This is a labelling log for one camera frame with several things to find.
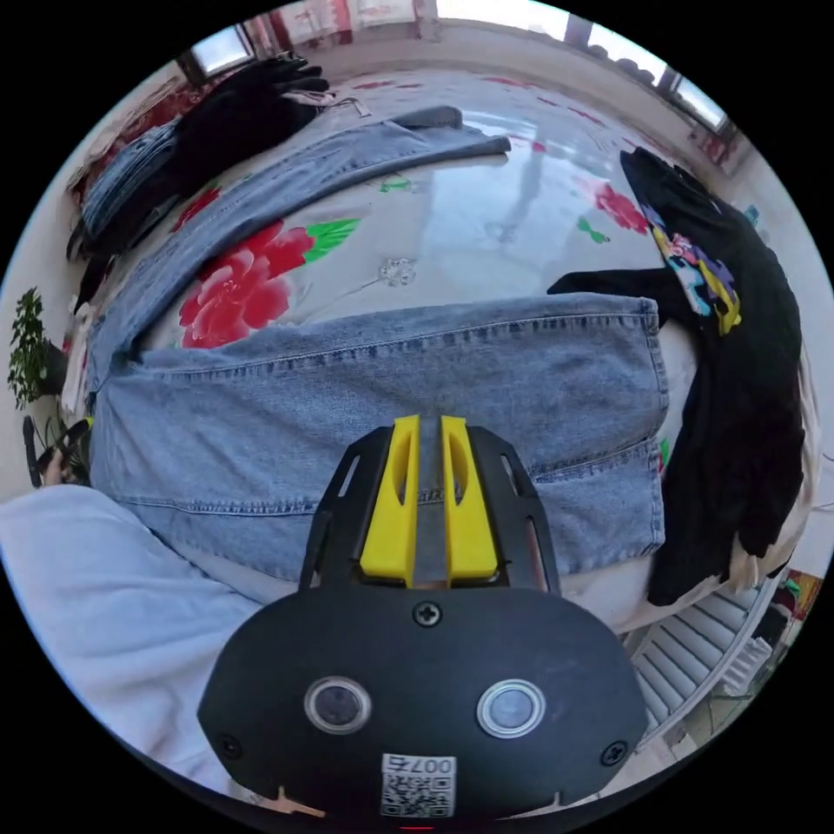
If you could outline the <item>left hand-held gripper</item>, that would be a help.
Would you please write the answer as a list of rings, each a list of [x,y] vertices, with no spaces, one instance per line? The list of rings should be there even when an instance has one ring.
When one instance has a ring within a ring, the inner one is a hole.
[[[37,457],[39,487],[47,484],[47,473],[57,453],[61,456],[60,483],[90,486],[89,437],[93,422],[92,418],[77,421]]]

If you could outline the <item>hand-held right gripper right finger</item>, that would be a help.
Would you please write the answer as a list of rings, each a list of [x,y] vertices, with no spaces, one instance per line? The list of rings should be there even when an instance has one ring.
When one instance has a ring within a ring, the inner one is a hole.
[[[498,556],[466,421],[443,415],[440,444],[447,582],[490,582],[498,571]]]

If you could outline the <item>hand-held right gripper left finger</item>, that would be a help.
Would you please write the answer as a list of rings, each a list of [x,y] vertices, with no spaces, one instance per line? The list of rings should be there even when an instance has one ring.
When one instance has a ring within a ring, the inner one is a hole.
[[[420,417],[398,418],[360,557],[363,574],[374,582],[414,583],[419,467]]]

